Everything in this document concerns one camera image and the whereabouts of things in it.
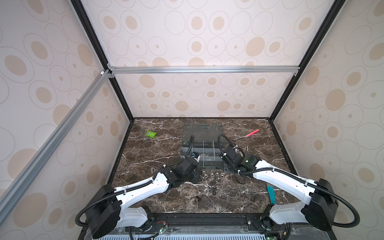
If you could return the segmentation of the clear plastic organizer box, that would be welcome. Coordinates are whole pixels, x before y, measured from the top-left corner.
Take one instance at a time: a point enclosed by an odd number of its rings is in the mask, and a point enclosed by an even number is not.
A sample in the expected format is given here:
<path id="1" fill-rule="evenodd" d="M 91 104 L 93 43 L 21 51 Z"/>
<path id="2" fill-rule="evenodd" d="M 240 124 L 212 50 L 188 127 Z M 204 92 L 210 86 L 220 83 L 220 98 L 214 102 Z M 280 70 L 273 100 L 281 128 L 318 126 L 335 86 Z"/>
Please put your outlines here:
<path id="1" fill-rule="evenodd" d="M 227 165 L 220 158 L 221 152 L 218 144 L 218 135 L 222 133 L 221 124 L 185 124 L 181 157 L 186 154 L 189 148 L 190 136 L 194 135 L 192 152 L 200 155 L 199 165 L 206 170 L 220 170 L 223 172 Z"/>

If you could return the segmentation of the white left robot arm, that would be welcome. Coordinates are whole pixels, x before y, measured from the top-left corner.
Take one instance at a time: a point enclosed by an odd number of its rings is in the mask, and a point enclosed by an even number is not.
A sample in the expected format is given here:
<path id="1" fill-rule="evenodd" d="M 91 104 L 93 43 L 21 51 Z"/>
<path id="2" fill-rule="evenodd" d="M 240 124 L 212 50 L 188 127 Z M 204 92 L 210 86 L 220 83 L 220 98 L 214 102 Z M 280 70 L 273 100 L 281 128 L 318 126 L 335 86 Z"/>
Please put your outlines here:
<path id="1" fill-rule="evenodd" d="M 78 226 L 89 227 L 93 239 L 109 234 L 115 228 L 135 227 L 146 230 L 153 217 L 145 207 L 132 206 L 148 197 L 179 187 L 185 182 L 197 183 L 200 177 L 197 153 L 159 169 L 155 176 L 124 187 L 102 186 L 87 206 L 76 216 Z"/>

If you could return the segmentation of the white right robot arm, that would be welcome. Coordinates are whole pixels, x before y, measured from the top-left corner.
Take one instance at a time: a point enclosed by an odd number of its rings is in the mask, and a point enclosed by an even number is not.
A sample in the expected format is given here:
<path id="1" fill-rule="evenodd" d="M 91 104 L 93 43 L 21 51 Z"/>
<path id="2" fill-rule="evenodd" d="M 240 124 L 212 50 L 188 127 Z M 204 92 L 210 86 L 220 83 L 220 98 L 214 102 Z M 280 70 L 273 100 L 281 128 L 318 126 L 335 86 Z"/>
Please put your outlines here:
<path id="1" fill-rule="evenodd" d="M 232 146 L 222 150 L 221 159 L 228 164 L 231 172 L 252 176 L 284 190 L 299 200 L 287 205 L 268 205 L 260 220 L 264 229 L 272 230 L 275 225 L 288 223 L 309 223 L 326 232 L 332 229 L 338 202 L 327 194 L 332 188 L 326 180 L 316 182 L 292 175 L 255 155 L 247 154 L 242 157 Z"/>

